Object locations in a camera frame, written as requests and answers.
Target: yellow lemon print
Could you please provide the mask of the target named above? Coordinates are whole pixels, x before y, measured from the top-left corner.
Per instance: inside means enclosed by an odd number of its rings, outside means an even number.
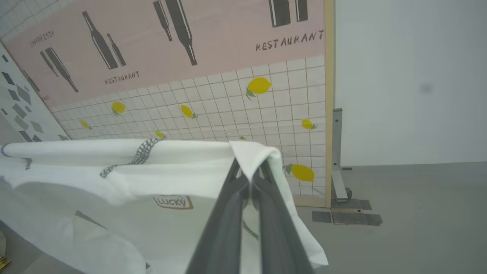
[[[264,77],[257,77],[257,78],[254,78],[252,81],[250,81],[250,83],[248,84],[248,87],[247,87],[247,94],[245,96],[247,96],[247,98],[249,100],[250,97],[255,97],[254,93],[255,94],[262,94],[262,93],[266,93],[269,88],[271,87],[272,83],[270,83],[266,78]]]
[[[298,180],[307,182],[313,182],[315,180],[315,173],[307,166],[290,164],[285,166],[285,168],[288,175],[292,171],[294,177]]]
[[[157,137],[159,137],[162,140],[164,140],[164,138],[166,138],[166,136],[164,136],[164,133],[162,133],[160,130],[156,130],[155,134]]]
[[[115,101],[112,103],[112,111],[115,116],[118,116],[120,113],[125,112],[125,105],[119,101]]]
[[[80,124],[81,124],[81,125],[82,125],[84,128],[86,128],[86,129],[91,129],[91,126],[90,126],[90,125],[89,125],[87,122],[85,122],[85,121],[83,121],[83,120],[80,120],[80,121],[79,121],[79,123],[80,123]]]
[[[312,130],[312,129],[315,129],[318,127],[317,125],[313,124],[310,120],[306,120],[306,119],[303,119],[303,121],[301,122],[301,125],[303,126],[303,128],[309,129],[309,130]]]
[[[190,108],[186,107],[185,105],[181,105],[181,111],[183,112],[186,117],[195,119],[198,117],[196,113],[193,113]]]

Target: white fabric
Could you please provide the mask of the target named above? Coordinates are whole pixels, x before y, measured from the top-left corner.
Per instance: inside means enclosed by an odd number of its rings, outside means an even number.
[[[9,144],[0,158],[0,218],[59,260],[93,274],[183,274],[233,159],[252,178],[268,160],[314,267],[328,265],[323,248],[298,217],[275,148],[246,141],[160,141],[142,165],[132,161],[141,139]],[[29,170],[26,160],[31,158]],[[158,195],[189,196],[192,209],[163,208]],[[80,210],[105,228],[75,217]],[[258,213],[243,219],[257,234]],[[259,242],[243,231],[242,271],[259,273]]]

